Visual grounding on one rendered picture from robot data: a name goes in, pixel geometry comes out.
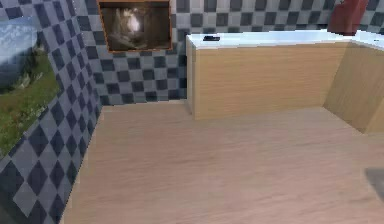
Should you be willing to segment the wooden counter with white top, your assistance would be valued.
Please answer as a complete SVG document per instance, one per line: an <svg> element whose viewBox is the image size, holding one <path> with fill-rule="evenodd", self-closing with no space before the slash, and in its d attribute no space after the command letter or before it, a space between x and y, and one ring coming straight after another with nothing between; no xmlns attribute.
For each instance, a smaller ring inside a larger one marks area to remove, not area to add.
<svg viewBox="0 0 384 224"><path fill-rule="evenodd" d="M321 30L190 34L188 106L196 120L321 106L348 44Z"/></svg>
<svg viewBox="0 0 384 224"><path fill-rule="evenodd" d="M349 38L323 107L361 133L384 133L384 34Z"/></svg>

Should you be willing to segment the brown framed dark picture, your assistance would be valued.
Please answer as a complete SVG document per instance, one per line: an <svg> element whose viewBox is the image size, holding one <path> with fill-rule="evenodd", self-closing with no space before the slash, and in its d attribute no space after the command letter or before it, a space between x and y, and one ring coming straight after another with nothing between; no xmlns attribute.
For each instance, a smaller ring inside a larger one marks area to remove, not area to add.
<svg viewBox="0 0 384 224"><path fill-rule="evenodd" d="M170 0L97 0L110 53L172 48Z"/></svg>

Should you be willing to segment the landscape window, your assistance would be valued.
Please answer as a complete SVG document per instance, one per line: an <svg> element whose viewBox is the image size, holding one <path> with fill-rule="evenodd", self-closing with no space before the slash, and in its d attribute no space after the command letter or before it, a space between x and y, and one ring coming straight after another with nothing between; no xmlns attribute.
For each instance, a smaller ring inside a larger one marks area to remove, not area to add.
<svg viewBox="0 0 384 224"><path fill-rule="evenodd" d="M0 160L59 90L35 18L0 21Z"/></svg>

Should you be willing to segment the red object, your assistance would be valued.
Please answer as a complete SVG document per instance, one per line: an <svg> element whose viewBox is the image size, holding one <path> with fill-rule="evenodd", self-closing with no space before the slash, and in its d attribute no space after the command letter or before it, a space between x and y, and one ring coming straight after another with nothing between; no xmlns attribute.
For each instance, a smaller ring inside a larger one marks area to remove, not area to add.
<svg viewBox="0 0 384 224"><path fill-rule="evenodd" d="M327 31L343 36L357 33L369 0L343 0L336 5L328 23Z"/></svg>

